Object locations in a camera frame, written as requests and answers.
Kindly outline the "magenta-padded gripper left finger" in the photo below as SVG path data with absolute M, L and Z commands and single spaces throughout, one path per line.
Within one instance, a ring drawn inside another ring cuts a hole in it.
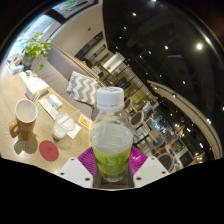
M 92 148 L 88 148 L 79 157 L 69 158 L 57 175 L 84 188 L 96 188 L 102 180 Z

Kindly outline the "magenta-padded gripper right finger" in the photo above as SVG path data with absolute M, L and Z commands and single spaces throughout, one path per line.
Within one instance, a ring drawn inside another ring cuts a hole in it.
M 168 170 L 154 156 L 147 157 L 135 147 L 129 157 L 129 175 L 131 186 L 140 188 L 169 174 Z

